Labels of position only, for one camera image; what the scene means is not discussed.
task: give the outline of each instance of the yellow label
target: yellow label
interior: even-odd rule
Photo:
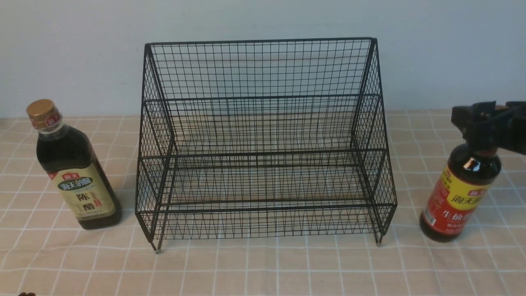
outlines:
[[[472,185],[457,178],[446,166],[440,177],[447,194],[447,201],[453,208],[462,211],[473,210],[480,203],[491,185]]]
[[[95,164],[48,174],[78,220],[90,220],[115,213],[115,204]]]

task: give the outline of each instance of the dark liquid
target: dark liquid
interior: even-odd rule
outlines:
[[[440,233],[438,231],[435,231],[433,228],[429,226],[429,224],[426,222],[426,218],[424,218],[424,213],[420,214],[420,229],[422,232],[430,239],[439,243],[447,243],[454,239],[456,239],[459,234],[455,235],[446,235],[443,233]]]
[[[122,207],[100,166],[86,134],[68,125],[64,125],[61,129],[51,134],[39,133],[36,155],[42,168],[47,173],[68,169],[84,169],[94,163],[106,190],[115,204],[115,213],[102,218],[78,221],[78,223],[84,229],[104,228],[119,223],[122,216]]]
[[[461,144],[451,152],[448,166],[456,177],[466,183],[488,185],[495,181],[501,169],[496,152],[474,152],[467,144]],[[426,222],[423,212],[420,214],[420,229],[429,239],[437,242],[450,242],[460,235],[446,235],[435,231]]]

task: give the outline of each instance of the beige label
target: beige label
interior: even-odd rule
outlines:
[[[90,220],[115,213],[113,203],[92,163],[85,169],[48,174],[78,220]]]

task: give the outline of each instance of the metal frame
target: metal frame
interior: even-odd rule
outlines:
[[[375,38],[145,45],[135,213],[164,239],[373,233],[397,207]]]

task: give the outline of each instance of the black clamp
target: black clamp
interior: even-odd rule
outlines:
[[[507,102],[505,106],[495,101],[456,106],[451,122],[473,150],[499,147],[526,154],[526,101]]]

